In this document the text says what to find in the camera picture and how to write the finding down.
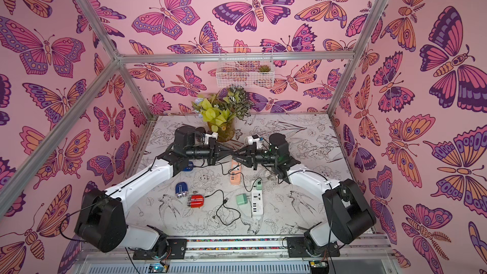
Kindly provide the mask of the green power adapter cube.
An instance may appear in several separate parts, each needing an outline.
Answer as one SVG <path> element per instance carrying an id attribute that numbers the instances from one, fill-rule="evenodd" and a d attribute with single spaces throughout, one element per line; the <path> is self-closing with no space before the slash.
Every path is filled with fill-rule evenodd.
<path id="1" fill-rule="evenodd" d="M 263 188 L 263 183 L 261 180 L 257 181 L 256 184 L 255 184 L 255 189 L 256 190 L 262 190 Z"/>

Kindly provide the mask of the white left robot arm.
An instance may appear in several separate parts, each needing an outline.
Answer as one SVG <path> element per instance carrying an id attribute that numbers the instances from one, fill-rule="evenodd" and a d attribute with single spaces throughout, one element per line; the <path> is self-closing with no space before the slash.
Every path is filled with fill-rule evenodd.
<path id="1" fill-rule="evenodd" d="M 131 207 L 186 169 L 190 161 L 204 160 L 214 166 L 232 153 L 204 128 L 179 127 L 174 142 L 151 165 L 117 185 L 94 189 L 84 196 L 74 233 L 101 252 L 124 247 L 142 250 L 153 258 L 165 256 L 169 248 L 167 235 L 156 227 L 127 224 Z"/>

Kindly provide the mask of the pink power strip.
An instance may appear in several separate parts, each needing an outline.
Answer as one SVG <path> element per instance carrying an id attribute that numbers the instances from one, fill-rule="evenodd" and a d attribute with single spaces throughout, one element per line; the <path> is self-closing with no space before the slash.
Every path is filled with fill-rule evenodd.
<path id="1" fill-rule="evenodd" d="M 232 161 L 232 168 L 230 170 L 230 184 L 234 186 L 241 185 L 242 181 L 242 165 L 236 160 Z"/>

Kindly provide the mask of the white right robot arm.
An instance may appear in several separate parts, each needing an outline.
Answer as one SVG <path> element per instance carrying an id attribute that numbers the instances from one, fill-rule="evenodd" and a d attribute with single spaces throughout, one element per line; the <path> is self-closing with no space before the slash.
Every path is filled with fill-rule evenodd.
<path id="1" fill-rule="evenodd" d="M 270 135 L 267 148 L 251 136 L 251 143 L 235 152 L 232 158 L 245 167 L 268 168 L 278 180 L 299 186 L 323 200 L 327 221 L 304 233 L 304 245 L 312 256 L 331 255 L 339 249 L 335 243 L 350 244 L 376 223 L 374 212 L 358 184 L 351 180 L 333 180 L 322 176 L 295 159 L 285 135 Z"/>

